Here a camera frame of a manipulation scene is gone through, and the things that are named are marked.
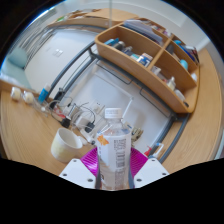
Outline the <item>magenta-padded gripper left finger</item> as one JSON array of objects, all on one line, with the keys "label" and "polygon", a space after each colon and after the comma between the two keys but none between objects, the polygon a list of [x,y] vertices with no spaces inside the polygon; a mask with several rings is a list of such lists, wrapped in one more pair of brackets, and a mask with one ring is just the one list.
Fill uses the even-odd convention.
[{"label": "magenta-padded gripper left finger", "polygon": [[84,188],[99,189],[101,182],[97,148],[91,149],[80,159],[73,158],[60,177]]}]

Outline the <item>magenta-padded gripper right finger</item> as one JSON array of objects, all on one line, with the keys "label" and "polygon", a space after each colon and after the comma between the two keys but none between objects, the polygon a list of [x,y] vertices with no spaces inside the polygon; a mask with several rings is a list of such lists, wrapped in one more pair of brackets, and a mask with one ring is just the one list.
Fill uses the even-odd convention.
[{"label": "magenta-padded gripper right finger", "polygon": [[155,157],[148,158],[137,149],[131,149],[129,171],[131,189],[144,187],[168,175],[168,171]]}]

